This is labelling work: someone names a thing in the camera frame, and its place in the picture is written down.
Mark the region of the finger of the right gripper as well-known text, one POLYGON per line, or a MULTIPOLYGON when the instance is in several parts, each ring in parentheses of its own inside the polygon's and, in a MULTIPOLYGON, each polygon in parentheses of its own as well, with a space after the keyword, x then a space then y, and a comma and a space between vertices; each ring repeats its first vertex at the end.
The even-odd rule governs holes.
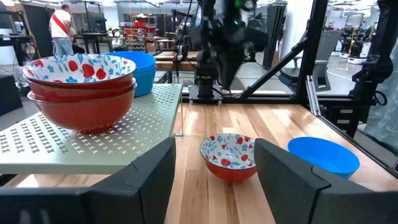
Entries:
POLYGON ((237 77, 237 73, 239 72, 240 66, 242 65, 242 61, 237 61, 236 63, 231 65, 231 75, 230 78, 230 90, 243 90, 244 85, 241 80, 237 77))
POLYGON ((219 78, 221 85, 224 89, 230 88, 230 80, 229 80, 229 62, 224 60, 218 61, 218 68, 219 68, 219 78))

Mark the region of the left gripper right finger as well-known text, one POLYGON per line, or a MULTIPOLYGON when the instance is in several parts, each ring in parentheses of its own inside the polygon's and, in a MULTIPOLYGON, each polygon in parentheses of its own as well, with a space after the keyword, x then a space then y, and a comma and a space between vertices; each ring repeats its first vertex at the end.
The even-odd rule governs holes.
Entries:
POLYGON ((276 224, 398 224, 398 191, 367 189, 261 138, 254 159, 276 224))

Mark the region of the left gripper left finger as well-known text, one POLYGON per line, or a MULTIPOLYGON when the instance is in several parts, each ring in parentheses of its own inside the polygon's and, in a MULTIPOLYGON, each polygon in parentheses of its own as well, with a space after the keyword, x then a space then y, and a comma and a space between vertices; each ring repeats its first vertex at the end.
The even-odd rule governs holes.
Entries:
POLYGON ((164 224, 175 163, 167 138, 91 187, 1 187, 0 224, 164 224))

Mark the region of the red floral mini bowl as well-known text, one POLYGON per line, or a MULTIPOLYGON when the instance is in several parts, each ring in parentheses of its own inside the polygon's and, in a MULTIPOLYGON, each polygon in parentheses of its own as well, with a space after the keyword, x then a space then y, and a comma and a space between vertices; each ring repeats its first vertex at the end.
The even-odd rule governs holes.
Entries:
POLYGON ((26 64, 26 80, 46 86, 76 89, 105 89, 130 85, 136 63, 106 54, 56 55, 26 64))
POLYGON ((97 87, 97 84, 90 83, 94 85, 94 88, 65 88, 59 86, 47 86, 44 84, 39 84, 36 82, 28 81, 30 89, 33 94, 33 98, 41 101, 49 102, 75 102, 75 101, 85 101, 94 100, 99 98, 107 98, 111 96, 118 96, 127 93, 137 87, 136 81, 133 78, 132 81, 124 82, 119 86, 114 88, 97 87))
POLYGON ((42 101, 29 92, 27 97, 53 124, 82 134, 98 134, 110 129, 131 109, 137 85, 124 93, 75 102, 42 101))
POLYGON ((242 182, 256 172, 253 138, 242 134, 216 134, 200 145, 208 170, 228 182, 242 182))

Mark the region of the wooden workbench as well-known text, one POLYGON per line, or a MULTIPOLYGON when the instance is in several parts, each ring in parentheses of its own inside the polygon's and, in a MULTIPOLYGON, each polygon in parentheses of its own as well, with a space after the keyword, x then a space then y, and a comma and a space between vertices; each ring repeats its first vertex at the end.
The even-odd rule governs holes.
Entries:
MULTIPOLYGON (((169 71, 174 68, 174 57, 175 52, 173 51, 159 51, 154 54, 155 64, 158 71, 169 71)), ((189 51, 187 58, 177 64, 178 71, 191 72, 195 70, 197 65, 198 52, 189 51)))

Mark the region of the green perforated metal shelf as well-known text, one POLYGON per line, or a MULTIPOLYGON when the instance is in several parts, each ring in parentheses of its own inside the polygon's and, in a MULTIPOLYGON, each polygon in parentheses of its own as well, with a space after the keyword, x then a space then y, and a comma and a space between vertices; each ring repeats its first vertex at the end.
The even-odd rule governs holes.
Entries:
POLYGON ((107 132, 82 135, 36 113, 0 132, 0 174, 113 174, 172 135, 182 86, 155 84, 107 132))

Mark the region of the grey office chair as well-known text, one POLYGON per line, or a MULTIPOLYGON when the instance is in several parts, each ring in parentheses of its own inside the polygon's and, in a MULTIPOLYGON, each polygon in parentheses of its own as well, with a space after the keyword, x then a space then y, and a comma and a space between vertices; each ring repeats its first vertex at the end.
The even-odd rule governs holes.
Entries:
MULTIPOLYGON (((312 74, 316 92, 331 90, 330 82, 327 76, 327 66, 331 53, 342 33, 343 31, 341 30, 326 30, 321 34, 315 66, 312 74)), ((297 89, 300 73, 297 60, 301 58, 302 56, 297 56, 294 58, 294 68, 283 68, 280 70, 279 80, 292 92, 296 92, 297 89)))

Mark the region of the rack with red bins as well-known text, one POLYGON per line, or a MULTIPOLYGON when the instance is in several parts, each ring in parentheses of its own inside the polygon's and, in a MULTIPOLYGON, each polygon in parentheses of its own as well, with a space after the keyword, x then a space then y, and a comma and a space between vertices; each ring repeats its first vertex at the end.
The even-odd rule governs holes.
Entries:
POLYGON ((154 39, 157 34, 156 26, 144 20, 121 22, 119 28, 125 38, 124 43, 130 51, 154 52, 154 39))

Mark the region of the black monitor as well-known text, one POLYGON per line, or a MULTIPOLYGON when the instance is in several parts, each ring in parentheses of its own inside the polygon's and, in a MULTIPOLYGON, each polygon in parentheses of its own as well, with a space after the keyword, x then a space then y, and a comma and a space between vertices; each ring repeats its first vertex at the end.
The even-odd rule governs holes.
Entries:
POLYGON ((106 19, 102 13, 90 12, 86 13, 88 22, 88 31, 91 33, 105 33, 106 29, 106 19))

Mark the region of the black box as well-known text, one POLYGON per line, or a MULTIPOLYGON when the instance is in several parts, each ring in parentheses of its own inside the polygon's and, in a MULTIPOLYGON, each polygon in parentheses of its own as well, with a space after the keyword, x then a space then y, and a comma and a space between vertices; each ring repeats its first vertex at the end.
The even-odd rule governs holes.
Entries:
POLYGON ((23 104, 12 75, 0 75, 0 116, 22 108, 23 104))

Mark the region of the person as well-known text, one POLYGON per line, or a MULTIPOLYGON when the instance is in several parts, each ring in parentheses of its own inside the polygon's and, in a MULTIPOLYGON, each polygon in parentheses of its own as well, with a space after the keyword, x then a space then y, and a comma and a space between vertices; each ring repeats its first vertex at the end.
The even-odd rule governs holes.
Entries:
POLYGON ((71 9, 63 4, 51 15, 49 29, 55 46, 55 55, 73 55, 71 36, 71 9))

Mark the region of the black partition panel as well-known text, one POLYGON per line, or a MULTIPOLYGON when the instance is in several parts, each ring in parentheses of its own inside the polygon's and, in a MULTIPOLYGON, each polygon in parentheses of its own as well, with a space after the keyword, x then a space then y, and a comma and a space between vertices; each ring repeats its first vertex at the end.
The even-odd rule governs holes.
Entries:
POLYGON ((49 30, 49 22, 55 10, 47 6, 42 7, 29 4, 23 4, 22 8, 27 18, 29 31, 34 37, 35 46, 39 51, 39 57, 52 56, 53 43, 49 30))

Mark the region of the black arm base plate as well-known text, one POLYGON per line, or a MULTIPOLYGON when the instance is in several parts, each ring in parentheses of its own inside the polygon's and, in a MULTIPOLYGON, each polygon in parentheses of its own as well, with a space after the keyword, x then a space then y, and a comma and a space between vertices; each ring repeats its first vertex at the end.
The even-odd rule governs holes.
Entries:
POLYGON ((192 85, 189 90, 189 103, 193 104, 212 104, 221 105, 223 101, 223 94, 219 85, 200 87, 199 85, 192 85))

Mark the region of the black aluminium table frame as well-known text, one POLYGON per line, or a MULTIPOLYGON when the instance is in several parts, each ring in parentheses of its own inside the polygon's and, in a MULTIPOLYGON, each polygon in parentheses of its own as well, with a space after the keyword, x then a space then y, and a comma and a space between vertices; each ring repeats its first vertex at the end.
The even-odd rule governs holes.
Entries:
POLYGON ((381 166, 388 173, 398 179, 398 171, 377 158, 364 147, 360 146, 354 139, 354 129, 359 123, 356 117, 360 109, 365 106, 377 104, 376 87, 377 84, 390 77, 392 74, 392 60, 390 54, 398 38, 398 0, 377 0, 381 10, 381 24, 377 27, 376 38, 373 40, 371 54, 363 64, 362 69, 354 74, 353 80, 355 88, 350 91, 348 96, 317 96, 315 93, 315 83, 313 79, 313 69, 315 66, 315 56, 318 51, 322 25, 320 19, 326 13, 326 0, 313 0, 310 18, 307 28, 299 43, 296 44, 280 62, 268 70, 257 82, 248 87, 241 93, 223 95, 224 103, 287 103, 293 105, 309 105, 312 113, 321 118, 331 129, 345 138, 349 143, 359 149, 362 153, 372 159, 377 165, 381 166), (298 86, 296 92, 290 96, 256 96, 255 91, 277 71, 287 65, 299 53, 303 54, 300 73, 298 76, 298 86), (326 106, 328 111, 337 109, 347 109, 352 111, 352 120, 349 128, 342 131, 336 125, 337 117, 322 118, 320 106, 326 106))

